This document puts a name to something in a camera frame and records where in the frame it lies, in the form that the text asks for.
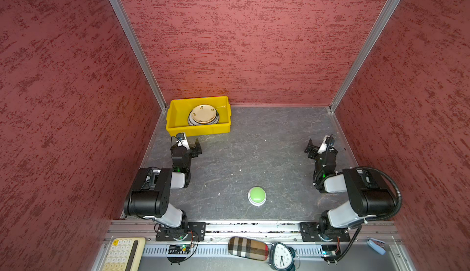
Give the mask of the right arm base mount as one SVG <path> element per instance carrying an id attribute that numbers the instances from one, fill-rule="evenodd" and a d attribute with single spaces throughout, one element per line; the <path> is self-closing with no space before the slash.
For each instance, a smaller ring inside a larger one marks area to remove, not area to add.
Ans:
<path id="1" fill-rule="evenodd" d="M 299 231 L 303 242 L 349 242 L 350 235 L 347 229 L 321 227 L 315 222 L 300 222 Z"/>

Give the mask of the white plate flower outline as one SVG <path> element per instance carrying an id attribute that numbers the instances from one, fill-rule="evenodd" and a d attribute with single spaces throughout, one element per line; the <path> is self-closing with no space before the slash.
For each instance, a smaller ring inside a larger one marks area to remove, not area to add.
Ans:
<path id="1" fill-rule="evenodd" d="M 200 105 L 193 108 L 187 122 L 190 126 L 218 124 L 219 112 L 210 105 Z"/>

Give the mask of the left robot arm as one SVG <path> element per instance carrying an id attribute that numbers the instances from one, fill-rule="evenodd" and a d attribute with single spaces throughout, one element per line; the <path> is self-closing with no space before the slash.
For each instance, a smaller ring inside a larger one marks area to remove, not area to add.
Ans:
<path id="1" fill-rule="evenodd" d="M 192 177 L 193 158 L 202 154 L 199 140 L 193 145 L 180 133 L 170 148 L 172 167 L 140 168 L 126 196 L 123 212 L 128 217 L 152 220 L 163 226 L 163 233 L 176 241 L 183 241 L 190 233 L 186 213 L 170 203 L 172 189 L 186 189 Z"/>

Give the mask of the cream beige plate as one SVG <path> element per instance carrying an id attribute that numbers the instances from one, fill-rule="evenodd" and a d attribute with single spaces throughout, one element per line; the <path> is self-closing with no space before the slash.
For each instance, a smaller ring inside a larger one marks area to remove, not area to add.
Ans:
<path id="1" fill-rule="evenodd" d="M 189 118 L 198 124 L 208 124 L 217 117 L 217 110 L 211 105 L 196 106 L 189 115 Z"/>

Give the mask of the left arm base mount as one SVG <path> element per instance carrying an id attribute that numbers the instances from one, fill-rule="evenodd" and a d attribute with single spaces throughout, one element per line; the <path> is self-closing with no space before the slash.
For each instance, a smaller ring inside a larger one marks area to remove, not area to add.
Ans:
<path id="1" fill-rule="evenodd" d="M 206 222 L 183 223 L 178 228 L 160 225 L 156 232 L 157 242 L 202 242 L 206 232 Z"/>

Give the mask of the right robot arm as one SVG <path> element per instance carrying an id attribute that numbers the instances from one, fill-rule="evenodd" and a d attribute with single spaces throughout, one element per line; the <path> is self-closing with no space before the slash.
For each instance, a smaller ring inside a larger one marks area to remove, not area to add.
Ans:
<path id="1" fill-rule="evenodd" d="M 336 170 L 338 150 L 332 135 L 316 146 L 308 141 L 305 153 L 314 161 L 313 186 L 320 193 L 346 193 L 348 201 L 324 211 L 307 233 L 330 242 L 349 229 L 378 220 L 388 220 L 401 209 L 403 197 L 398 185 L 382 170 L 367 166 Z"/>

